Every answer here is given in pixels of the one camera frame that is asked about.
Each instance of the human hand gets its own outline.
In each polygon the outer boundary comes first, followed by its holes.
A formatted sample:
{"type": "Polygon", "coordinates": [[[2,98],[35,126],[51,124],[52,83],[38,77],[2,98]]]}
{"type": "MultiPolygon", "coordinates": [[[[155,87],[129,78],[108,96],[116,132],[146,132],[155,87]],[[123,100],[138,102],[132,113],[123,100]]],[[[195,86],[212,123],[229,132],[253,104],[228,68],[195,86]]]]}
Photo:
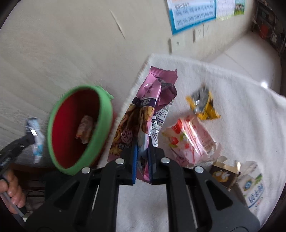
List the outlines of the human hand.
{"type": "Polygon", "coordinates": [[[9,182],[9,185],[5,180],[0,180],[0,196],[13,214],[17,214],[17,211],[13,208],[10,202],[6,200],[2,193],[7,192],[8,196],[11,197],[11,202],[16,205],[18,208],[22,208],[26,203],[26,196],[22,192],[22,188],[18,185],[18,178],[14,175],[12,170],[5,172],[5,178],[9,182]]]}

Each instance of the red object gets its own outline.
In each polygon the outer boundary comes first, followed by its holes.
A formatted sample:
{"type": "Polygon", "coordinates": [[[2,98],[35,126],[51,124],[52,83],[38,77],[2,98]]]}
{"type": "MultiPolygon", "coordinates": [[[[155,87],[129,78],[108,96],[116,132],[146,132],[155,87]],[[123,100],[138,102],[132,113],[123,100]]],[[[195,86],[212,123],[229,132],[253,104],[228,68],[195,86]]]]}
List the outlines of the red object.
{"type": "Polygon", "coordinates": [[[181,119],[179,119],[176,125],[172,126],[172,129],[176,134],[180,134],[182,127],[183,127],[182,121],[181,119]]]}
{"type": "Polygon", "coordinates": [[[260,33],[259,33],[260,37],[262,39],[266,39],[268,36],[268,31],[269,31],[269,27],[265,24],[262,24],[260,27],[260,33]]]}
{"type": "Polygon", "coordinates": [[[96,122],[98,112],[99,98],[97,93],[91,89],[77,91],[62,103],[53,123],[52,144],[55,157],[63,168],[72,167],[88,145],[76,139],[81,119],[84,115],[89,115],[96,122]]]}
{"type": "Polygon", "coordinates": [[[176,145],[179,143],[179,140],[176,137],[171,137],[170,138],[170,143],[173,145],[176,145]]]}

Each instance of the pink wafer package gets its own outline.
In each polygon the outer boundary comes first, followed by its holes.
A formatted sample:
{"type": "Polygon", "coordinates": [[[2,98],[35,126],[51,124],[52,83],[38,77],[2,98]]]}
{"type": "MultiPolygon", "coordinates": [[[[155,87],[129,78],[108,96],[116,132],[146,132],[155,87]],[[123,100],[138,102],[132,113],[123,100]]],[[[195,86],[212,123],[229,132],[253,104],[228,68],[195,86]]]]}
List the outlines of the pink wafer package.
{"type": "MultiPolygon", "coordinates": [[[[135,98],[118,125],[111,148],[109,150],[108,161],[118,158],[123,149],[131,146],[131,141],[133,138],[138,136],[143,108],[152,106],[152,112],[144,110],[145,120],[140,126],[142,132],[149,132],[151,121],[149,122],[148,114],[162,109],[177,96],[177,91],[174,86],[177,78],[177,70],[166,71],[155,67],[150,68],[148,76],[140,86],[135,98]]],[[[141,142],[143,147],[148,147],[148,140],[145,139],[145,142],[143,142],[143,140],[141,142]]]]}
{"type": "Polygon", "coordinates": [[[180,118],[162,134],[168,139],[175,160],[183,167],[213,161],[220,156],[221,145],[214,141],[194,115],[180,118]]]}
{"type": "Polygon", "coordinates": [[[151,67],[149,75],[155,77],[156,80],[149,86],[141,98],[138,131],[139,172],[137,178],[146,181],[149,181],[146,168],[148,167],[147,148],[149,145],[149,135],[151,135],[152,118],[156,118],[155,113],[167,106],[177,95],[174,86],[177,80],[177,70],[165,71],[151,67]]]}

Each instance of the white wall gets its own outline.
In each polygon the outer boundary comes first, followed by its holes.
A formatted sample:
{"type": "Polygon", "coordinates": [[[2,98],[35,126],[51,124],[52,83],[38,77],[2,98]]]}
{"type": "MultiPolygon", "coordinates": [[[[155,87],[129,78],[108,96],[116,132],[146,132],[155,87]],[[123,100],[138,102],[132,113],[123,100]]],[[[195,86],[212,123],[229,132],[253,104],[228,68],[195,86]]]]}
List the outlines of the white wall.
{"type": "MultiPolygon", "coordinates": [[[[178,53],[202,59],[244,33],[245,15],[210,22],[212,33],[178,53]]],[[[73,86],[99,84],[118,111],[144,60],[168,53],[172,36],[165,0],[24,0],[0,30],[0,144],[23,134],[22,119],[45,124],[59,97],[73,86]],[[110,13],[114,13],[126,39],[110,13]]]]}

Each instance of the cable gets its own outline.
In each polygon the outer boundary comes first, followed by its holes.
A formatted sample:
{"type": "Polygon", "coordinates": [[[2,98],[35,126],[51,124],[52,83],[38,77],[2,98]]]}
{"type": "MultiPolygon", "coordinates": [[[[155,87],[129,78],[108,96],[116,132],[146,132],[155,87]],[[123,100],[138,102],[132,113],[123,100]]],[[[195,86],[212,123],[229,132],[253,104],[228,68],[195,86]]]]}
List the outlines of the cable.
{"type": "Polygon", "coordinates": [[[32,193],[32,192],[39,192],[39,193],[44,193],[43,191],[40,191],[40,190],[31,190],[27,193],[26,197],[44,197],[44,195],[30,195],[29,196],[29,193],[32,193]]]}

